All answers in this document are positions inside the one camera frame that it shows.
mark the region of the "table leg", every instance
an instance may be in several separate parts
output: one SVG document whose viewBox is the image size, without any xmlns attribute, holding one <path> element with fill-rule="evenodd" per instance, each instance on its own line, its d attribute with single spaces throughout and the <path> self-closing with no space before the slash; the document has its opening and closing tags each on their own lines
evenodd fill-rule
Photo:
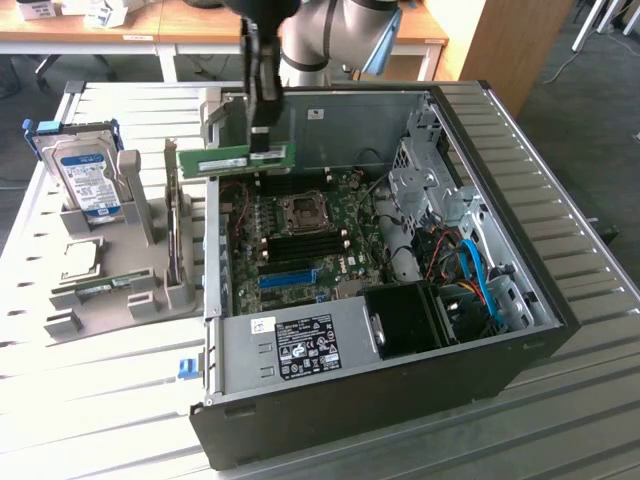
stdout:
<svg viewBox="0 0 640 480">
<path fill-rule="evenodd" d="M 176 46 L 175 45 L 156 45 L 156 55 L 160 59 L 160 68 L 162 69 L 162 80 L 165 83 L 176 83 L 178 81 L 178 72 L 176 71 Z"/>
<path fill-rule="evenodd" d="M 600 11 L 600 8 L 602 8 L 603 3 L 604 3 L 604 0 L 596 0 L 596 2 L 593 4 L 593 7 L 591 7 L 591 11 L 587 16 L 587 19 L 584 21 L 584 25 L 582 25 L 582 28 L 580 29 L 580 33 L 576 38 L 576 41 L 573 42 L 573 46 L 571 47 L 571 50 L 573 50 L 574 52 L 577 52 L 582 49 L 582 45 L 584 44 L 584 39 L 587 36 L 587 32 L 591 29 L 591 24 L 593 23 L 594 18 L 596 18 L 596 15 Z"/>
<path fill-rule="evenodd" d="M 631 20 L 629 20 L 629 23 L 627 23 L 627 26 L 624 28 L 624 31 L 622 32 L 622 34 L 629 35 L 639 18 L 640 18 L 640 5 L 638 5 L 638 8 L 636 9 L 636 13 L 633 14 L 633 17 L 631 17 Z"/>
<path fill-rule="evenodd" d="M 613 18 L 613 15 L 616 13 L 616 10 L 618 9 L 618 5 L 620 5 L 621 1 L 622 0 L 613 0 L 611 2 L 611 6 L 609 7 L 609 10 L 607 10 L 607 13 L 604 15 L 604 18 L 600 22 L 600 25 L 598 25 L 598 33 L 604 32 L 604 29 L 607 28 L 607 26 L 611 23 L 611 19 Z"/>
<path fill-rule="evenodd" d="M 427 51 L 422 57 L 422 63 L 420 64 L 420 71 L 418 72 L 419 82 L 430 82 L 436 74 L 436 68 L 438 67 L 438 61 L 440 60 L 440 52 L 442 52 L 442 45 L 428 45 Z"/>
</svg>

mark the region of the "blue cable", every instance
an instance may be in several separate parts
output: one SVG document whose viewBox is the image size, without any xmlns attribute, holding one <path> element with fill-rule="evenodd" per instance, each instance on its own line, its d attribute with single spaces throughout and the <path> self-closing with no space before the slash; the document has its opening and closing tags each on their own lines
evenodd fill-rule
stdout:
<svg viewBox="0 0 640 480">
<path fill-rule="evenodd" d="M 473 265 L 476 268 L 476 275 L 478 276 L 478 286 L 480 287 L 480 291 L 482 292 L 482 295 L 484 295 L 484 299 L 487 302 L 489 315 L 496 319 L 498 328 L 502 328 L 502 317 L 498 312 L 498 308 L 493 301 L 493 297 L 491 296 L 491 294 L 489 293 L 489 289 L 487 288 L 487 282 L 484 279 L 482 260 L 480 259 L 478 247 L 476 247 L 475 243 L 467 238 L 462 240 L 462 242 L 460 242 L 460 245 L 467 247 L 469 252 L 471 252 L 471 259 L 473 260 Z M 460 252 L 460 265 L 462 267 L 462 272 L 464 273 L 465 278 L 467 280 L 471 280 L 471 272 L 469 271 L 469 266 L 467 265 L 467 255 L 464 251 Z"/>
</svg>

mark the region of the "blue pcie slot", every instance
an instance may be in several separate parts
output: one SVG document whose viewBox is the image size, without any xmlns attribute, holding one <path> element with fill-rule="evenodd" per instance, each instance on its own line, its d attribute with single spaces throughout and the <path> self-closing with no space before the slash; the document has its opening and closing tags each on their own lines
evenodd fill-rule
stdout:
<svg viewBox="0 0 640 480">
<path fill-rule="evenodd" d="M 318 270 L 303 270 L 293 273 L 282 273 L 278 275 L 268 275 L 260 277 L 259 286 L 263 288 L 290 287 L 292 285 L 314 284 L 316 283 Z"/>
</svg>

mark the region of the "hard drive label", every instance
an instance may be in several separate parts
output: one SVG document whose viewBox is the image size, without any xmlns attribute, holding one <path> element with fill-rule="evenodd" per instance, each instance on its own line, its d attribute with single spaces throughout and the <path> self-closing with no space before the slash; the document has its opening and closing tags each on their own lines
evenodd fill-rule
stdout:
<svg viewBox="0 0 640 480">
<path fill-rule="evenodd" d="M 120 209 L 116 189 L 104 171 L 107 162 L 101 153 L 65 157 L 61 161 L 78 205 L 87 215 L 113 215 Z"/>
<path fill-rule="evenodd" d="M 276 323 L 276 344 L 284 380 L 342 368 L 331 315 Z"/>
</svg>

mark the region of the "green circuit board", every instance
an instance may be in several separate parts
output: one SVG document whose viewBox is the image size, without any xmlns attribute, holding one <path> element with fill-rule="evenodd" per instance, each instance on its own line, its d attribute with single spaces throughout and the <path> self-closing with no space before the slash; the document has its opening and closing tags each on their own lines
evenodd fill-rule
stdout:
<svg viewBox="0 0 640 480">
<path fill-rule="evenodd" d="M 244 195 L 239 188 L 236 189 L 238 193 L 233 199 L 234 205 L 237 205 L 236 210 L 244 210 L 243 203 L 246 197 L 248 197 L 248 207 L 239 230 L 238 240 L 235 242 L 232 259 L 233 315 L 346 298 L 354 296 L 362 287 L 382 283 L 378 265 L 370 253 L 371 249 L 382 252 L 384 248 L 382 236 L 377 227 L 368 226 L 365 223 L 363 230 L 365 238 L 369 239 L 366 244 L 360 236 L 356 223 L 357 205 L 369 183 L 366 177 L 363 177 L 358 187 L 354 188 L 354 175 L 351 172 L 334 174 L 334 178 L 331 188 L 321 194 L 317 192 L 317 195 L 322 196 L 326 205 L 329 220 L 327 230 L 338 232 L 346 230 L 344 240 L 348 240 L 349 247 L 342 254 L 312 260 L 316 274 L 314 284 L 280 288 L 261 289 L 258 271 L 261 265 L 267 264 L 267 260 L 261 256 L 261 239 L 267 236 L 269 238 L 291 236 L 291 233 L 286 231 L 287 223 L 282 209 L 276 208 L 275 225 L 271 225 L 269 230 L 261 219 L 260 212 L 265 203 L 278 203 L 279 199 L 261 196 L 259 188 L 253 183 L 245 184 L 247 191 Z M 366 202 L 363 210 L 365 214 L 361 218 L 366 217 L 366 212 L 370 212 L 369 204 Z M 229 221 L 232 236 L 237 222 L 234 217 L 231 215 Z"/>
</svg>

